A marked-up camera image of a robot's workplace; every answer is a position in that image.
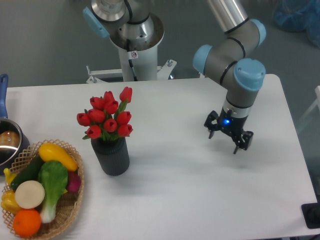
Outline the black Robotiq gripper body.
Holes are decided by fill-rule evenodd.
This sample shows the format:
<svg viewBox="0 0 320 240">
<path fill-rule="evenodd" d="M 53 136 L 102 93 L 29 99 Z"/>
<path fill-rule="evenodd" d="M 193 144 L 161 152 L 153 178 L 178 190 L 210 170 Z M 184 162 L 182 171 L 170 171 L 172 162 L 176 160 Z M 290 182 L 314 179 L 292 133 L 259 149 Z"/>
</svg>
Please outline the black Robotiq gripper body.
<svg viewBox="0 0 320 240">
<path fill-rule="evenodd" d="M 239 138 L 246 134 L 244 125 L 249 115 L 249 108 L 239 108 L 232 104 L 224 104 L 217 123 L 220 130 L 228 136 Z"/>
</svg>

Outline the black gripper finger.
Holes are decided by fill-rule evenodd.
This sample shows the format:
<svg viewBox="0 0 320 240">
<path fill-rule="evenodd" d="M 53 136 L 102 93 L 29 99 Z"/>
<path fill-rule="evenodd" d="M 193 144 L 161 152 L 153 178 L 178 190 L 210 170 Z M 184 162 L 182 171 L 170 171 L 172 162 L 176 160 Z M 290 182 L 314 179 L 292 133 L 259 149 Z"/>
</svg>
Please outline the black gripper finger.
<svg viewBox="0 0 320 240">
<path fill-rule="evenodd" d="M 219 115 L 216 111 L 211 111 L 207 116 L 204 127 L 207 128 L 209 132 L 208 138 L 211 139 L 215 132 L 220 131 L 220 124 L 219 124 Z"/>
<path fill-rule="evenodd" d="M 240 134 L 232 135 L 232 141 L 235 143 L 235 149 L 233 154 L 236 154 L 239 149 L 247 150 L 252 142 L 252 138 L 254 133 L 252 131 L 245 131 L 243 130 Z"/>
</svg>

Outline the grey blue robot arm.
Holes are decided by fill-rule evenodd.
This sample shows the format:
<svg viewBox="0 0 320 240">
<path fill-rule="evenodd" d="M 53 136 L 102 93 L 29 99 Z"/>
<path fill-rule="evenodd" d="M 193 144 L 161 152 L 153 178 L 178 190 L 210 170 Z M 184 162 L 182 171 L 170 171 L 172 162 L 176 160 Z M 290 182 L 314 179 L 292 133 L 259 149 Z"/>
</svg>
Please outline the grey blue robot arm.
<svg viewBox="0 0 320 240">
<path fill-rule="evenodd" d="M 266 37 L 265 26 L 250 19 L 237 0 L 210 0 L 226 39 L 219 47 L 201 46 L 192 65 L 203 76 L 226 89 L 220 113 L 212 111 L 204 122 L 210 135 L 220 131 L 231 137 L 237 150 L 251 145 L 253 133 L 245 122 L 263 85 L 264 65 L 249 58 Z M 144 0 L 93 0 L 82 15 L 101 38 L 117 47 L 123 80 L 148 81 L 158 77 L 158 45 L 164 36 L 160 19 Z"/>
</svg>

